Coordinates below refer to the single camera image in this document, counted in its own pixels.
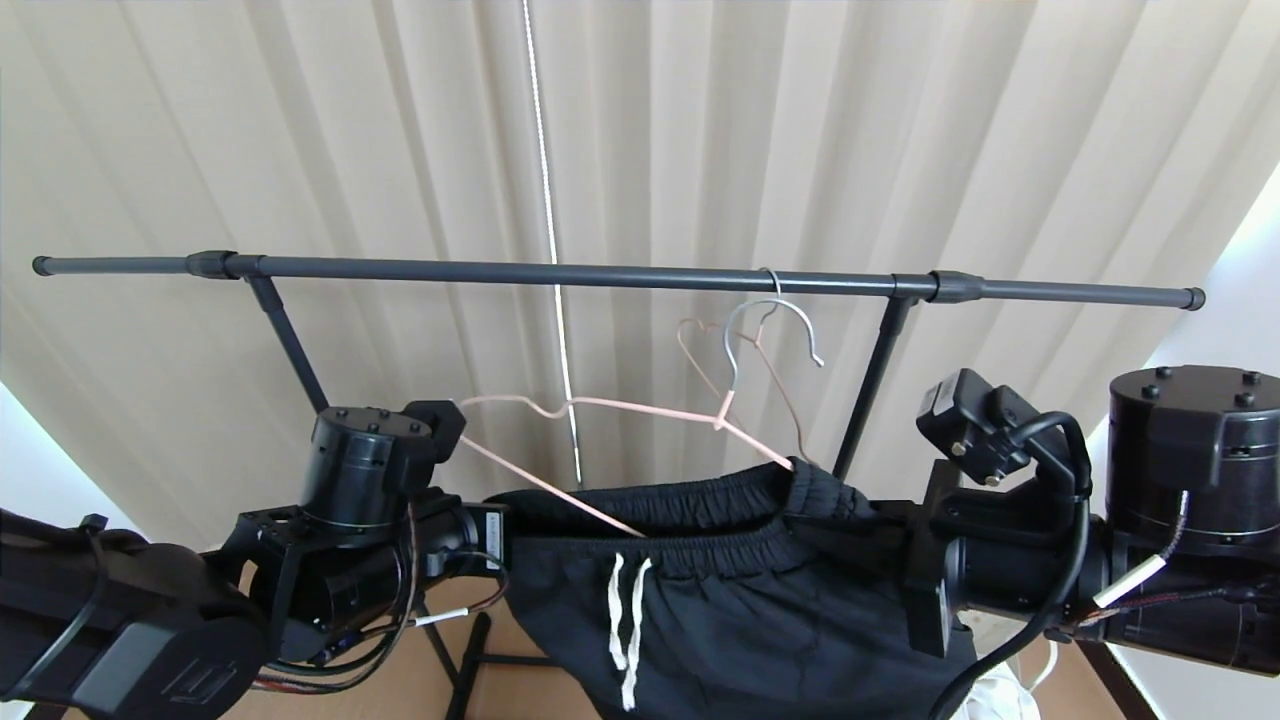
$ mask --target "brown floor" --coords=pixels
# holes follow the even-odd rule
[[[428,602],[435,611],[474,602],[490,592],[492,583],[454,580],[434,588]],[[538,655],[504,605],[493,612],[494,626],[488,650],[509,655]],[[470,619],[445,621],[440,634],[454,657],[462,655],[471,628]],[[1064,647],[1057,670],[1037,691],[1044,720],[1089,717],[1124,720],[1084,656]],[[1023,655],[1024,676],[1043,666],[1046,646],[1039,641]],[[228,720],[413,719],[444,716],[449,687],[421,630],[406,635],[399,647],[367,683],[328,697],[291,697],[250,693],[224,717]],[[82,717],[70,714],[68,717]],[[595,720],[586,696],[570,676],[553,667],[485,667],[467,712],[468,720]]]

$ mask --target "black pants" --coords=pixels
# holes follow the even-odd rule
[[[792,538],[785,512],[874,514],[852,488],[792,462],[794,473],[768,464],[705,482],[577,493],[645,538],[541,491],[492,498],[511,506],[516,620],[609,720],[924,717],[973,662],[969,630],[956,626],[946,660],[911,651],[890,583],[837,570]],[[618,633],[611,596],[622,607]],[[643,620],[628,712],[616,656],[631,650],[634,600]]]

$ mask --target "beige curtain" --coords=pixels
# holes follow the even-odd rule
[[[530,20],[564,263],[1194,284],[1280,160],[1270,0],[535,0]],[[548,261],[526,40],[511,1],[0,4],[0,377],[159,538],[214,543],[237,511],[294,502],[311,414],[247,288],[40,279],[31,256]],[[332,402],[563,397],[549,288],[279,287]],[[566,288],[573,392],[713,411],[676,323],[742,299]],[[827,366],[783,313],[764,346],[829,464],[883,301],[792,300]],[[957,366],[1094,421],[1107,379],[1175,315],[922,307],[851,482],[923,491],[934,454],[913,414]],[[723,387],[718,341],[690,345]],[[739,351],[736,415],[794,451]],[[575,484],[563,423],[471,419],[476,439]],[[756,461],[701,427],[579,420],[588,487]],[[468,500],[517,486],[465,450],[440,482]]]

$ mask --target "white drawstring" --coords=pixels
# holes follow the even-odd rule
[[[653,560],[645,559],[640,565],[640,573],[631,585],[631,642],[627,643],[627,653],[622,655],[622,638],[618,637],[618,624],[622,621],[622,597],[618,592],[618,574],[622,571],[622,553],[613,557],[613,575],[609,577],[609,655],[613,656],[613,666],[626,670],[622,678],[622,710],[631,712],[636,708],[636,673],[640,669],[640,625],[644,623],[644,575],[653,568]]]

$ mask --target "clothing rack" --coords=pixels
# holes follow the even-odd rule
[[[242,255],[229,250],[207,250],[170,258],[36,258],[32,268],[40,275],[63,274],[189,274],[207,279],[243,279],[257,299],[275,331],[284,354],[302,383],[316,413],[329,406],[320,380],[311,368],[302,342],[284,310],[284,301],[271,278],[330,278],[372,281],[415,281],[499,284],[561,284],[581,287],[632,287],[650,290],[707,290],[739,292],[783,292],[791,295],[846,295],[886,297],[876,345],[863,375],[858,400],[850,413],[844,441],[832,465],[832,474],[845,479],[884,373],[893,356],[911,310],[920,302],[957,304],[974,300],[1041,300],[1176,307],[1198,310],[1204,291],[1112,284],[991,281],[954,270],[932,273],[855,274],[801,273],[704,268],[644,268],[625,265],[559,265],[536,263],[460,263],[443,260],[379,260],[342,258],[284,258]],[[419,611],[425,612],[425,602]],[[485,652],[493,620],[479,614],[461,665],[454,665],[444,641],[433,625],[428,639],[435,650],[453,697],[447,720],[463,720],[476,675],[483,665],[554,666],[545,657],[522,657]]]

